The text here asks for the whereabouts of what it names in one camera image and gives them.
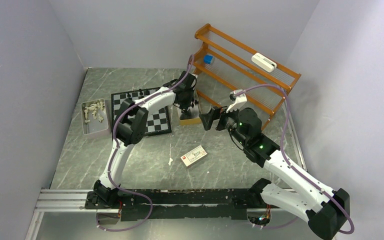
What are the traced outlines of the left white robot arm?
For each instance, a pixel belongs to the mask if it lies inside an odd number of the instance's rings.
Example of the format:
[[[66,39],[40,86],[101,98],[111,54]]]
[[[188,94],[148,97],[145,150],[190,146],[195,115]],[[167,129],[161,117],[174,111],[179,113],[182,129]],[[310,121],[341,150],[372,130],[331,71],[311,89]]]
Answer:
[[[121,114],[112,130],[112,149],[104,172],[93,186],[93,193],[106,208],[119,200],[123,170],[134,146],[147,131],[148,116],[157,114],[172,104],[189,108],[193,102],[197,75],[183,71],[179,79],[165,83],[157,91],[141,99],[125,99],[120,104]]]

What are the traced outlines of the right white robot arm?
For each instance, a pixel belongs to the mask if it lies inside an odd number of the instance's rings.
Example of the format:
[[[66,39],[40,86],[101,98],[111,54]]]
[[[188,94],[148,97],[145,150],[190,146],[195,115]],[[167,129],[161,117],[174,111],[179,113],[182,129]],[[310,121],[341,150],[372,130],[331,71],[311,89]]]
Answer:
[[[279,207],[307,222],[311,231],[323,240],[331,240],[341,231],[350,217],[349,193],[325,185],[290,160],[277,143],[262,133],[262,121],[252,108],[228,112],[213,107],[199,118],[206,131],[218,121],[215,129],[226,130],[251,162],[293,189],[290,192],[263,178],[250,189],[249,199],[255,207],[264,204]]]

